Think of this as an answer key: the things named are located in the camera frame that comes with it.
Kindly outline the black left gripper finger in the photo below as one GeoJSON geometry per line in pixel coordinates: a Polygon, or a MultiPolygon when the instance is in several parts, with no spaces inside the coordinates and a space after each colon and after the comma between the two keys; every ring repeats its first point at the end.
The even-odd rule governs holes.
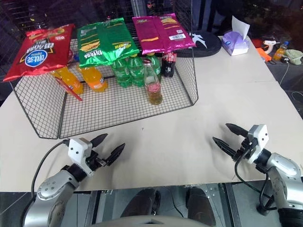
{"type": "Polygon", "coordinates": [[[110,156],[105,160],[106,165],[110,166],[112,165],[116,159],[121,155],[122,151],[125,148],[125,143],[119,145],[118,147],[116,147],[110,154],[110,156]]]}
{"type": "Polygon", "coordinates": [[[95,137],[94,139],[92,139],[90,142],[92,144],[92,147],[95,148],[97,147],[99,144],[101,144],[103,142],[103,140],[107,137],[107,133],[98,135],[97,137],[95,137]]]}

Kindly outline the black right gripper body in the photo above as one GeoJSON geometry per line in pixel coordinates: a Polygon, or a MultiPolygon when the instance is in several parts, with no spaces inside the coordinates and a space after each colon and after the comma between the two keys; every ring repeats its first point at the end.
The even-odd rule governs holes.
{"type": "Polygon", "coordinates": [[[240,159],[249,160],[252,154],[253,149],[257,146],[257,139],[253,138],[249,140],[249,138],[245,138],[241,143],[240,148],[236,151],[234,156],[234,161],[238,161],[240,159]]]}

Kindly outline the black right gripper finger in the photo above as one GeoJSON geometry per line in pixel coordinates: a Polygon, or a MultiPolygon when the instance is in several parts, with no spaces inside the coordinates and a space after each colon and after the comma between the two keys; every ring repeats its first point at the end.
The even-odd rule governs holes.
{"type": "Polygon", "coordinates": [[[215,144],[227,155],[229,155],[233,161],[236,161],[237,152],[230,148],[230,146],[225,143],[223,140],[218,139],[216,137],[212,137],[215,144]]]}
{"type": "Polygon", "coordinates": [[[226,123],[225,125],[232,133],[238,136],[241,135],[242,137],[247,137],[248,135],[248,131],[238,125],[235,125],[233,123],[226,123]]]}

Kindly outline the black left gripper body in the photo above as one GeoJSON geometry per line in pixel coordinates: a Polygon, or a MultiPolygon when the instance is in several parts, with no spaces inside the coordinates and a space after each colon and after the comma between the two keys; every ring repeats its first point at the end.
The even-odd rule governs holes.
{"type": "Polygon", "coordinates": [[[105,159],[100,159],[98,153],[91,151],[89,157],[86,158],[86,164],[92,171],[96,171],[98,168],[104,167],[107,165],[105,159]]]}

